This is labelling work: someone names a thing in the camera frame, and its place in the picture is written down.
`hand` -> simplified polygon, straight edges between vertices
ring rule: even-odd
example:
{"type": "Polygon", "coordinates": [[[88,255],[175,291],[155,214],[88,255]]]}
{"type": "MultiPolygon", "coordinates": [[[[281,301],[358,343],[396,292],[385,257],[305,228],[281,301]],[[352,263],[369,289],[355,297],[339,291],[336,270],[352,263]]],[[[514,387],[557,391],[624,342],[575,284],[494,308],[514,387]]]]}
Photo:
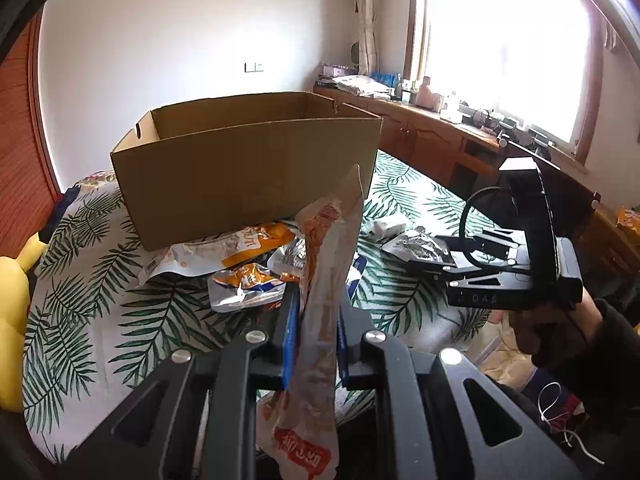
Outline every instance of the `hand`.
{"type": "Polygon", "coordinates": [[[543,304],[532,310],[510,312],[509,324],[518,348],[532,355],[533,364],[555,367],[591,344],[602,324],[602,314],[583,288],[582,302],[573,311],[543,304]]]}

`window frame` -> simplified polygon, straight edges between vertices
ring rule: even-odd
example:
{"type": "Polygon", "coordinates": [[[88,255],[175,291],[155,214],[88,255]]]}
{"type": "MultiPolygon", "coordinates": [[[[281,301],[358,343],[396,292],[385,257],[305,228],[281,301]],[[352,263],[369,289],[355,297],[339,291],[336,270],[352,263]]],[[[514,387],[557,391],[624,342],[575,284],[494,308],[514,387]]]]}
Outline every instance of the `window frame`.
{"type": "MultiPolygon", "coordinates": [[[[428,43],[428,27],[426,20],[426,10],[424,4],[418,5],[424,0],[409,0],[409,19],[407,27],[406,49],[404,54],[403,77],[415,80],[418,77],[420,65],[424,61],[424,43],[428,43]]],[[[590,20],[590,38],[586,55],[586,76],[582,83],[582,94],[580,96],[580,108],[576,117],[574,134],[572,138],[577,139],[575,147],[570,143],[550,135],[550,139],[556,144],[558,152],[563,153],[575,160],[580,165],[586,162],[591,141],[598,119],[600,108],[600,97],[602,94],[602,72],[603,72],[603,48],[604,38],[602,32],[602,14],[591,0],[583,0],[590,20]]]]}

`bedsheet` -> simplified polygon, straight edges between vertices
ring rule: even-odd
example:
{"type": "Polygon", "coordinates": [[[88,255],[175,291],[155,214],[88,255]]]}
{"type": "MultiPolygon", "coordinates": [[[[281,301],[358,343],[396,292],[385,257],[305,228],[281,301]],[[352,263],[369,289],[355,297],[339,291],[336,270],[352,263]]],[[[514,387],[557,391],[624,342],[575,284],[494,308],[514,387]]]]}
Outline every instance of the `bedsheet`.
{"type": "MultiPolygon", "coordinates": [[[[36,446],[52,462],[68,453],[177,348],[222,348],[252,311],[214,313],[204,278],[164,274],[144,286],[142,248],[113,175],[82,186],[37,269],[28,317],[22,390],[36,446]]],[[[464,203],[396,158],[378,152],[363,222],[402,212],[432,234],[455,234],[464,203]]],[[[494,224],[472,210],[467,229],[494,224]]],[[[367,267],[353,303],[414,349],[464,349],[486,313],[447,305],[444,289],[408,276],[400,260],[363,234],[367,267]]],[[[372,402],[336,384],[338,423],[372,402]]]]}

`wooden headboard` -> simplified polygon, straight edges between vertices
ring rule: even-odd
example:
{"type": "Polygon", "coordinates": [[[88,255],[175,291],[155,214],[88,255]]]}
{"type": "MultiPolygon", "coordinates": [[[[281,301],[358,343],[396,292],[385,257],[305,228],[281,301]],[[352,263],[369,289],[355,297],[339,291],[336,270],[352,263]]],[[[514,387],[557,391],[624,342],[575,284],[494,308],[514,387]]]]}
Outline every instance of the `wooden headboard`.
{"type": "Polygon", "coordinates": [[[38,97],[38,13],[0,65],[0,256],[15,258],[47,222],[59,190],[38,97]]]}

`white wall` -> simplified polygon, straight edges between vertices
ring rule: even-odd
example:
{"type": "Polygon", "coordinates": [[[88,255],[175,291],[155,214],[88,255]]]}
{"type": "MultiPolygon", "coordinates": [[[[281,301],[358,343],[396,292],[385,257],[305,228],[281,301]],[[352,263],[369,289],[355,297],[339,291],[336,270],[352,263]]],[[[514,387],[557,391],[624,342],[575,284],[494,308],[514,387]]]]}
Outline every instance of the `white wall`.
{"type": "MultiPolygon", "coordinates": [[[[409,0],[380,0],[376,40],[382,72],[402,72],[409,0]]],[[[562,160],[567,173],[602,195],[610,209],[640,204],[640,69],[624,48],[604,53],[602,97],[587,174],[562,160]]]]}
{"type": "Polygon", "coordinates": [[[49,0],[40,95],[62,189],[111,168],[146,111],[230,94],[310,89],[350,63],[354,0],[49,0]],[[244,73],[245,61],[264,63],[244,73]]]}

